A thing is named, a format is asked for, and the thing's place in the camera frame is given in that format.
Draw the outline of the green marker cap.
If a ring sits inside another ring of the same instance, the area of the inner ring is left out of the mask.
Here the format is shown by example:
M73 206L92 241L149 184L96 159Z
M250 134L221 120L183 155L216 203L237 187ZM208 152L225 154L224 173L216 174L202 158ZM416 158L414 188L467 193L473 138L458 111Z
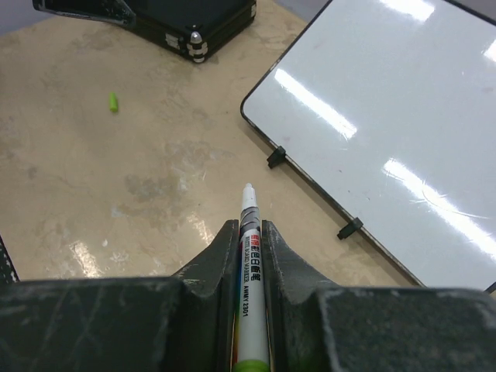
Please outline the green marker cap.
M111 112L117 112L119 110L118 99L115 92L110 92L108 95L108 107Z

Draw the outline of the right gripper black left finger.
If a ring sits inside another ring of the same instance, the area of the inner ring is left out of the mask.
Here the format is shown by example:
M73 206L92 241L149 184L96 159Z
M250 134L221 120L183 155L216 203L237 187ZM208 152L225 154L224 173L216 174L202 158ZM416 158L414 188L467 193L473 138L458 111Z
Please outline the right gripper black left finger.
M169 277L21 281L1 251L3 371L228 371L239 223Z

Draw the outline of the white whiteboard with dark frame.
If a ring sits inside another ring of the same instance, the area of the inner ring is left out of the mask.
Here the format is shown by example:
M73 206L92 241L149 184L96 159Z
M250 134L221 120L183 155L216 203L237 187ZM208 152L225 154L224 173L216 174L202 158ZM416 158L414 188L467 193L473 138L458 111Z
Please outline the white whiteboard with dark frame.
M494 290L494 17L328 2L240 111L418 283Z

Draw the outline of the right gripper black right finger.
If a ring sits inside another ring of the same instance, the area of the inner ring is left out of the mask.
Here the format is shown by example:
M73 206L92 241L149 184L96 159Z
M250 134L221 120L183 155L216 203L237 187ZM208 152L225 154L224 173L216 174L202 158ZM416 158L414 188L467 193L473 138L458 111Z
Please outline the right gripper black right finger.
M493 371L495 301L461 288L343 287L262 224L277 371Z

